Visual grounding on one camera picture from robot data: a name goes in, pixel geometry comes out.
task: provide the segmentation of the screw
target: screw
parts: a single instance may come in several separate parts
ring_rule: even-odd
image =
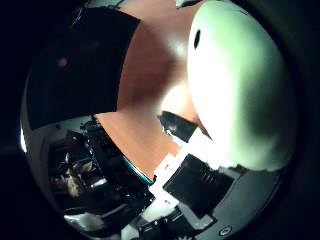
[[[231,226],[227,226],[227,227],[225,227],[225,228],[220,230],[219,235],[220,236],[226,236],[229,233],[231,233],[231,231],[232,231],[232,227]]]

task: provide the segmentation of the hole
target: hole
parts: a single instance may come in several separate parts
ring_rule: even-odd
[[[200,41],[200,30],[197,31],[196,37],[194,39],[194,49],[197,49]]]
[[[64,67],[66,67],[67,65],[68,65],[68,60],[65,58],[65,57],[63,57],[63,58],[60,58],[59,60],[58,60],[58,67],[60,67],[60,68],[64,68]]]

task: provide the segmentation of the orange surface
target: orange surface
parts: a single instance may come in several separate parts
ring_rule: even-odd
[[[118,110],[97,114],[115,144],[148,177],[178,146],[156,118],[169,110],[201,124],[187,84],[187,48],[201,4],[176,10],[173,0],[135,0],[121,11],[141,19],[122,69]]]

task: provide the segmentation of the black background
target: black background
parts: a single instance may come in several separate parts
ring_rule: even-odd
[[[313,25],[313,36],[319,36],[319,1],[302,0],[243,0],[264,9],[266,18],[282,23],[291,42],[296,39],[300,46],[304,76],[313,81],[306,84],[310,97],[306,114],[318,115],[307,119],[312,123],[308,131],[309,159],[300,159],[299,172],[292,173],[291,183],[255,224],[240,234],[241,239],[319,239],[319,177],[320,177],[320,76],[319,38],[301,38],[309,25]],[[48,34],[63,16],[70,13],[80,0],[8,0],[0,2],[0,239],[82,239],[65,224],[48,205],[35,185],[28,165],[18,148],[19,108],[21,95],[32,58],[42,48]],[[292,7],[301,11],[302,24],[298,27],[294,17],[290,19]],[[299,28],[290,31],[290,27]]]

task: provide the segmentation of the black panel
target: black panel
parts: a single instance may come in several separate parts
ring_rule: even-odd
[[[50,42],[31,68],[27,108],[32,129],[116,110],[123,61],[139,20],[107,8],[77,16],[70,31]]]
[[[166,133],[176,136],[184,142],[189,142],[190,137],[197,128],[197,125],[193,122],[167,111],[162,111],[158,119]]]
[[[164,189],[202,218],[222,200],[232,182],[232,178],[212,171],[204,162],[189,154]]]

